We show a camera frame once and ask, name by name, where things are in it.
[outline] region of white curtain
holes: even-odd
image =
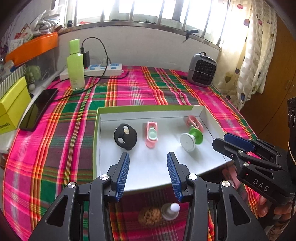
[[[241,110],[264,90],[276,41],[276,13],[263,0],[230,2],[213,85]]]

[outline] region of finger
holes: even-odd
[[[291,213],[292,210],[292,203],[288,202],[285,206],[283,207],[276,207],[274,209],[274,214],[279,215],[279,214],[286,214],[286,213]]]
[[[257,211],[257,214],[259,217],[264,217],[268,212],[268,206],[267,205],[263,205],[260,206],[260,208]]]
[[[260,205],[266,203],[267,199],[265,197],[260,196]]]
[[[286,213],[286,214],[281,216],[280,221],[286,221],[286,220],[289,220],[290,218],[291,218],[291,214]]]

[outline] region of human hand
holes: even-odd
[[[266,201],[267,201],[266,198],[260,196],[259,206],[257,209],[257,214],[259,217],[264,217],[268,212],[269,207],[268,207]],[[286,221],[291,218],[291,211],[292,211],[292,203],[288,202],[284,206],[276,207],[274,209],[274,214],[275,215],[282,215],[280,218],[280,221]]]

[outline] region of yellow box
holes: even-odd
[[[0,134],[17,128],[30,101],[26,79],[22,77],[0,99]]]

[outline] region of smartphone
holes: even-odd
[[[24,116],[20,124],[20,129],[24,131],[34,131],[44,112],[58,92],[58,89],[48,89],[42,91]]]

